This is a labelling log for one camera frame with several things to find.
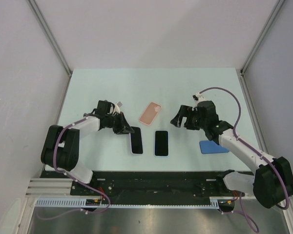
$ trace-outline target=white wall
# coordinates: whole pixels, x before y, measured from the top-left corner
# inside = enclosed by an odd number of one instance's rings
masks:
[[[37,0],[72,68],[241,68],[277,0]]]
[[[284,9],[246,72],[269,152],[293,170],[293,0]]]
[[[42,164],[68,77],[25,0],[0,1],[0,220]]]

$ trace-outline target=metal floor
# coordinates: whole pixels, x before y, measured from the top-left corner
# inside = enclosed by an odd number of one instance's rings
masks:
[[[244,200],[245,209],[262,234],[288,234],[283,212],[266,209],[256,200]],[[102,214],[79,211],[50,221],[37,218],[59,215],[70,208],[36,207],[29,234],[252,234],[239,214],[221,215],[208,209],[114,208]],[[237,203],[236,210],[241,210]]]

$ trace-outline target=phone screen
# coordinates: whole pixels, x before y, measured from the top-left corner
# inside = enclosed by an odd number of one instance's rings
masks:
[[[135,132],[130,133],[130,142],[131,142],[131,152],[133,154],[142,154],[142,138],[141,138],[141,130],[137,127],[131,127]]]
[[[168,156],[168,132],[155,132],[155,156]]]

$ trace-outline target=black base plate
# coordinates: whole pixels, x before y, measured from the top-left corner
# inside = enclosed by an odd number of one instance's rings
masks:
[[[96,172],[90,186],[102,187],[114,205],[210,205],[210,196],[233,196],[216,181],[220,173]],[[72,188],[71,195],[98,195],[75,181]]]

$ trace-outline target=light blue table surface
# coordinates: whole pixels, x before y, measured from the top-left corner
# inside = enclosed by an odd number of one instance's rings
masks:
[[[77,69],[69,84],[59,124],[81,119],[97,106],[98,100],[123,104],[121,111],[128,123],[141,128],[144,153],[131,154],[129,135],[100,130],[80,142],[80,160],[95,171],[249,171],[232,153],[201,154],[199,141],[206,140],[202,130],[191,131],[170,124],[181,104],[194,105],[192,95],[211,86],[229,89],[238,97],[242,117],[237,130],[258,146],[234,68]],[[238,108],[229,94],[212,90],[204,96],[215,103],[220,119],[235,123]],[[151,101],[162,109],[151,126],[146,126],[138,119]],[[156,130],[168,131],[168,157],[154,156]]]

